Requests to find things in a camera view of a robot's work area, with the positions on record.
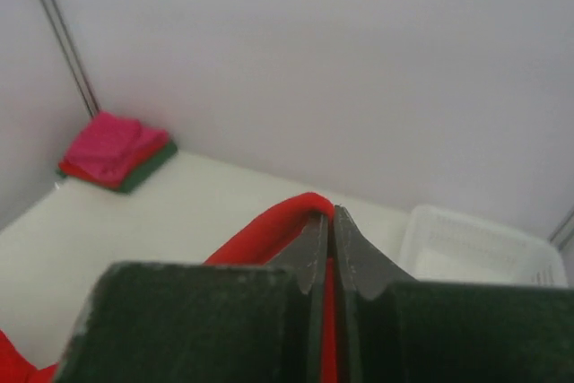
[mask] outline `pink cloth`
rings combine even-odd
[[[76,137],[64,158],[97,181],[120,182],[140,151],[167,144],[169,139],[165,130],[101,112]]]

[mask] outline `folded cloth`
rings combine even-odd
[[[305,193],[274,205],[256,217],[243,230],[235,234],[206,261],[208,265],[257,265],[264,264],[299,236],[311,213],[325,214],[333,221],[335,208],[316,193]],[[322,376],[323,383],[337,383],[335,343],[335,292],[333,282],[333,259],[327,260],[324,298]],[[9,380],[12,375],[26,375],[31,365],[16,352],[3,353],[0,344],[0,382],[24,383],[25,380]],[[51,370],[45,376],[35,376],[27,383],[48,383]]]
[[[63,161],[98,182],[119,183],[134,168],[138,153],[165,145],[169,139],[165,130],[101,112],[72,142]]]
[[[95,178],[86,174],[84,171],[76,168],[74,165],[61,162],[57,174],[62,177],[75,177],[83,181],[95,184],[96,186],[106,188],[113,192],[121,194],[129,194],[139,187],[145,180],[147,180],[157,169],[159,169],[166,161],[172,156],[177,154],[178,147],[173,141],[169,141],[160,148],[152,157],[149,157],[143,163],[140,163],[133,169],[123,181],[118,183],[100,183]]]

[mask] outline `white plastic bin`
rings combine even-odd
[[[413,210],[398,263],[423,280],[568,286],[549,242],[429,205]]]

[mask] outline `stack of folded cloths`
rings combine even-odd
[[[177,152],[165,130],[101,112],[72,142],[58,173],[130,193]]]

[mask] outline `red cloth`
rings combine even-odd
[[[287,199],[258,215],[205,262],[210,265],[264,264],[300,234],[309,215],[314,212],[323,213],[332,221],[335,208],[316,193]],[[337,383],[333,271],[333,259],[329,258],[323,310],[322,383]],[[56,365],[36,371],[0,332],[1,383],[48,383],[55,370]]]
[[[169,140],[165,130],[102,111],[74,139],[64,160],[99,183],[118,183],[133,169],[136,154]]]
[[[137,151],[134,156],[130,159],[129,164],[126,166],[126,172],[129,174],[139,165],[150,159],[155,153],[165,147],[166,143],[159,141],[153,143],[149,147],[145,147],[139,151]],[[122,181],[125,179],[122,178],[121,181],[98,181],[93,176],[88,174],[82,168],[75,166],[74,164],[70,163],[68,160],[63,159],[61,162],[58,163],[58,168],[62,170],[66,175],[71,177],[76,177],[82,179],[84,181],[89,181],[94,184],[98,184],[105,188],[111,188],[112,190],[120,188],[122,185]]]

